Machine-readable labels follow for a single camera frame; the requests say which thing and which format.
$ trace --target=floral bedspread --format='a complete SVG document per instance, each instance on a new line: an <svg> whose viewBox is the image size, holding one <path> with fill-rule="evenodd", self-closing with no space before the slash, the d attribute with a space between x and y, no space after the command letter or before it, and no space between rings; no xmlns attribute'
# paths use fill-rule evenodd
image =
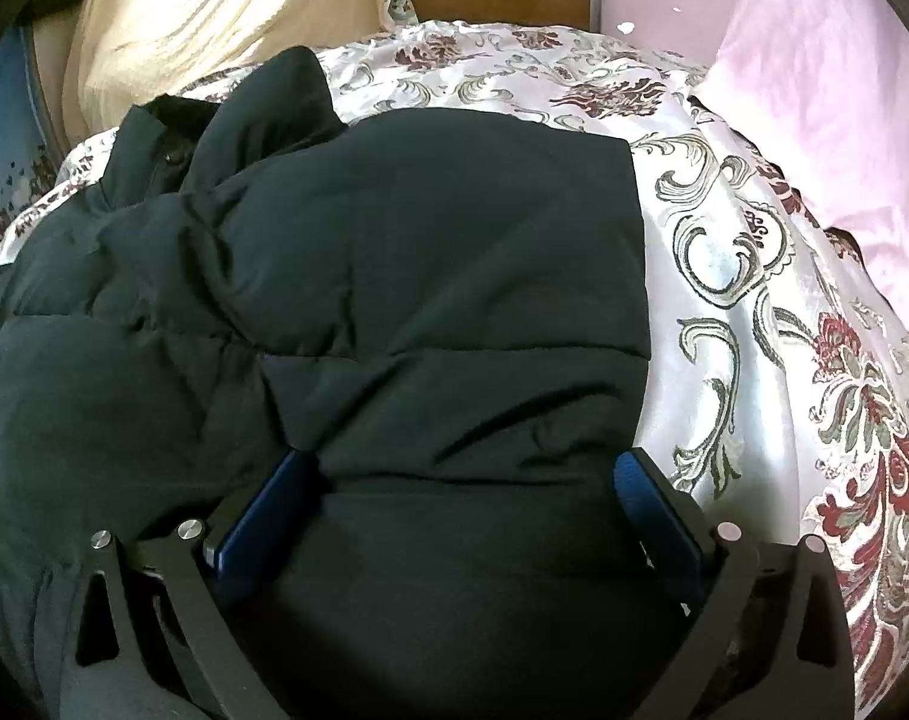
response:
<svg viewBox="0 0 909 720"><path fill-rule="evenodd" d="M909 661L909 336L850 244L698 103L704 69L677 55L570 28L435 22L319 58L346 122L475 108L631 144L653 344L638 444L712 517L774 541L825 538L866 716ZM185 94L223 100L250 71ZM72 152L7 230L0 264L100 178L114 136Z"/></svg>

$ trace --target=pillow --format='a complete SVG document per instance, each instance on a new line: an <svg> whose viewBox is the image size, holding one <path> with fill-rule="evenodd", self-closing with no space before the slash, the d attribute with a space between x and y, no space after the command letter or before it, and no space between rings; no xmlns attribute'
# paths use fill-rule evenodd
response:
<svg viewBox="0 0 909 720"><path fill-rule="evenodd" d="M740 0L695 93L854 235L909 330L909 33L887 1Z"/></svg>

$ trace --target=black puffer jacket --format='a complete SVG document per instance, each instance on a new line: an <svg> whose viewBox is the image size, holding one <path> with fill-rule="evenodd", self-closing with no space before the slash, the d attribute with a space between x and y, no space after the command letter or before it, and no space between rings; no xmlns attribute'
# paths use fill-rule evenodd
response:
<svg viewBox="0 0 909 720"><path fill-rule="evenodd" d="M626 143L497 114L348 129L311 52L134 108L0 269L0 656L58 714L91 533L316 453L230 624L304 717L617 717L676 646L609 492L649 356Z"/></svg>

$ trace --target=cream blanket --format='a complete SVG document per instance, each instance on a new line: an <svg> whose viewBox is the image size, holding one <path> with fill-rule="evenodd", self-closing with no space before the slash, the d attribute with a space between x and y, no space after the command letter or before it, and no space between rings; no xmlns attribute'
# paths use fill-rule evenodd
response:
<svg viewBox="0 0 909 720"><path fill-rule="evenodd" d="M394 28L390 0L85 0L64 79L74 143L131 107L222 67L297 44L337 46Z"/></svg>

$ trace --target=round bolt head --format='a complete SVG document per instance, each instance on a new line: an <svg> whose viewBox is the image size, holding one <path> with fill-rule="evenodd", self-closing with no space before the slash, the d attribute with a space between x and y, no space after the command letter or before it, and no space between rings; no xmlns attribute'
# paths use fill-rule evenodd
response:
<svg viewBox="0 0 909 720"><path fill-rule="evenodd" d="M717 526L717 535L724 541L737 541L741 538L741 528L734 525L734 522L722 522Z"/></svg>
<svg viewBox="0 0 909 720"><path fill-rule="evenodd" d="M178 536L185 541L190 541L192 538L201 536L201 531L203 531L204 528L205 524L203 524L200 519L185 519L184 522L178 526Z"/></svg>
<svg viewBox="0 0 909 720"><path fill-rule="evenodd" d="M110 531L98 531L91 537L91 546L94 549L104 549L110 544Z"/></svg>
<svg viewBox="0 0 909 720"><path fill-rule="evenodd" d="M805 536L805 546L811 550L811 552L816 552L819 555L825 550L825 543L820 536L814 536L812 533L810 536Z"/></svg>

